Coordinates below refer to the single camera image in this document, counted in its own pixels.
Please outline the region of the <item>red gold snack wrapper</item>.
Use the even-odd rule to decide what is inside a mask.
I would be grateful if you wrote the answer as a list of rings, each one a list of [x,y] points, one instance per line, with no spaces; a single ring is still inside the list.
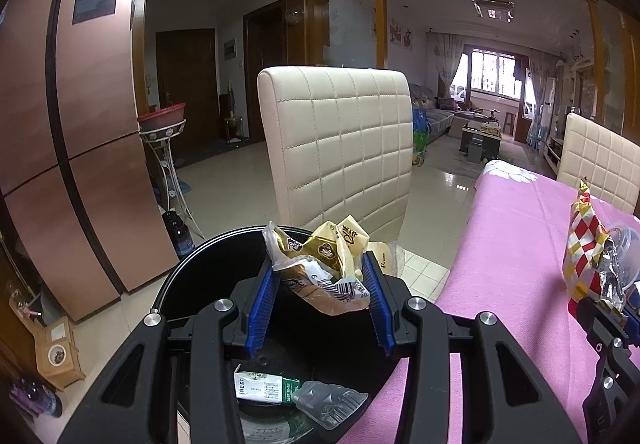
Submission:
[[[608,312],[622,317],[626,302],[622,288],[607,283],[599,265],[611,235],[597,216],[591,202],[590,188],[579,179],[577,197],[570,206],[570,223],[563,257],[564,278],[570,315],[577,317],[577,305],[591,299],[603,304]]]

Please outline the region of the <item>clear plastic tray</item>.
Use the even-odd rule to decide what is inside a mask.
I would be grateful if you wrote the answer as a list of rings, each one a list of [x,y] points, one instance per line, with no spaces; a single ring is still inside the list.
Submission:
[[[639,232],[634,227],[618,223],[608,230],[608,237],[613,242],[615,251],[614,274],[620,288],[626,292],[639,279]]]

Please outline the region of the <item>beige snack bag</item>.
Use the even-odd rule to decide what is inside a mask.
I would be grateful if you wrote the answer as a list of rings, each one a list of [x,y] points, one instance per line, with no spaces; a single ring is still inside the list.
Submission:
[[[274,274],[317,311],[330,316],[370,306],[371,291],[364,284],[368,252],[385,275],[398,275],[405,263],[397,243],[373,241],[352,216],[337,224],[324,222],[304,242],[273,222],[262,235]]]

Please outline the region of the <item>black trash bin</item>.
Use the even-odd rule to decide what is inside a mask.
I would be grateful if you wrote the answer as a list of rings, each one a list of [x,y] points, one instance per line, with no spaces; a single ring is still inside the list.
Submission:
[[[183,260],[160,288],[153,305],[170,326],[181,326],[210,303],[230,297],[238,282],[255,277],[265,261],[271,263],[260,227],[228,231],[204,242]],[[249,422],[270,431],[287,430],[292,443],[340,442],[370,412],[397,362],[378,345],[368,311],[337,316],[322,314],[276,277],[278,293],[264,344],[254,355],[233,360],[233,373],[241,366],[249,372],[265,372],[300,382],[333,383],[366,394],[367,399],[334,430],[323,429],[292,404],[269,405],[236,399],[243,442]],[[189,423],[186,395],[180,396],[179,403],[179,412]]]

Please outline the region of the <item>cardboard boxes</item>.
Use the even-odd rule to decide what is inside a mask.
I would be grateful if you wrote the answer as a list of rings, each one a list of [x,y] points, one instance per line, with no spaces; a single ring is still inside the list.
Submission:
[[[40,376],[56,390],[85,380],[74,338],[74,324],[63,316],[47,327],[36,325],[36,363]]]

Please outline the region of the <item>pink floral tablecloth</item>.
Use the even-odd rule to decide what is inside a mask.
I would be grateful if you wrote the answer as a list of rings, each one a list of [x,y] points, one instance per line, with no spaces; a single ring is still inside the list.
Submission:
[[[582,403],[592,388],[599,356],[577,317],[570,315],[564,278],[570,206],[577,189],[522,170],[488,163],[476,184],[471,216],[457,259],[438,300],[442,312],[472,318],[494,313],[525,351],[587,441]],[[638,219],[591,195],[608,231]],[[345,434],[349,443],[397,443],[408,362],[401,360],[371,410]],[[451,440],[460,442],[461,402],[452,400]]]

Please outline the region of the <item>copper refrigerator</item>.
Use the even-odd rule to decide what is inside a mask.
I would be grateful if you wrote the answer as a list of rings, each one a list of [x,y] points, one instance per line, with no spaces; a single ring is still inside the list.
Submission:
[[[8,0],[1,194],[44,284],[83,319],[168,271],[139,133],[132,0]]]

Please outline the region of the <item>cream chair far middle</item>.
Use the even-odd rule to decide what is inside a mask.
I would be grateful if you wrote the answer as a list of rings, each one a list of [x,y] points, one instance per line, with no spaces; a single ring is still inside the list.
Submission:
[[[591,194],[616,209],[632,213],[639,199],[639,147],[576,113],[566,117],[556,180],[576,188],[580,180]]]

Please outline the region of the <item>cream chair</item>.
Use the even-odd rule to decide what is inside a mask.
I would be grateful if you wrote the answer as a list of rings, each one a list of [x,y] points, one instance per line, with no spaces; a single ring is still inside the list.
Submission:
[[[639,147],[576,113],[566,117],[556,180],[576,188],[580,180],[591,194],[616,209],[632,213],[639,199]]]
[[[412,172],[412,107],[399,71],[273,66],[257,94],[281,224],[346,217],[398,240]]]

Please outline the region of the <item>coffee table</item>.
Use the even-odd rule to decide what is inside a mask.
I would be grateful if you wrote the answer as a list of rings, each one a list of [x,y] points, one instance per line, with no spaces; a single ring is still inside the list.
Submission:
[[[473,163],[499,158],[501,132],[494,122],[470,121],[462,129],[460,151]]]

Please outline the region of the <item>white plant stand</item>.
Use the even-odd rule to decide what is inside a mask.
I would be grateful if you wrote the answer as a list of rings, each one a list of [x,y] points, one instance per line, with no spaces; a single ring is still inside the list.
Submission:
[[[160,166],[163,179],[162,204],[165,211],[174,209],[178,216],[185,219],[201,240],[205,240],[201,228],[186,203],[186,198],[174,162],[171,141],[181,135],[186,127],[184,117],[185,104],[173,104],[167,108],[141,115],[138,118],[139,134],[142,141],[149,146]]]

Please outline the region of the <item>colourful bag on floor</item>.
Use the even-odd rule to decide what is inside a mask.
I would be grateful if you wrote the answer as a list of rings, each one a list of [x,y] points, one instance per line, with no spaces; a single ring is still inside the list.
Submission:
[[[428,122],[426,110],[422,108],[412,109],[413,145],[412,164],[422,167],[425,159],[425,148],[431,134],[430,122]]]

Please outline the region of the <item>grey sofa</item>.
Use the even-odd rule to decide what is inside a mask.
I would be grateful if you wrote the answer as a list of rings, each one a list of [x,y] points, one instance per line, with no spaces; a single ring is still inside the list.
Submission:
[[[426,143],[431,144],[450,130],[456,115],[452,110],[436,107],[437,99],[431,89],[410,83],[409,90],[414,130],[425,132]]]

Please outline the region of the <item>cream chair left side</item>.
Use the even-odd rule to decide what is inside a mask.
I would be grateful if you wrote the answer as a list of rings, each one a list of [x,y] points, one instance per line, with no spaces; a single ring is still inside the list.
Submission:
[[[399,71],[273,66],[257,94],[281,224],[346,217],[398,240],[412,172],[412,107]]]

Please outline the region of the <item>ceiling lamp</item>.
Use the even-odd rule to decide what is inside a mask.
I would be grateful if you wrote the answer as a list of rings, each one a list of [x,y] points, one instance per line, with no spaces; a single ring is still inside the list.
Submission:
[[[480,18],[510,23],[514,19],[514,3],[510,0],[471,0]]]

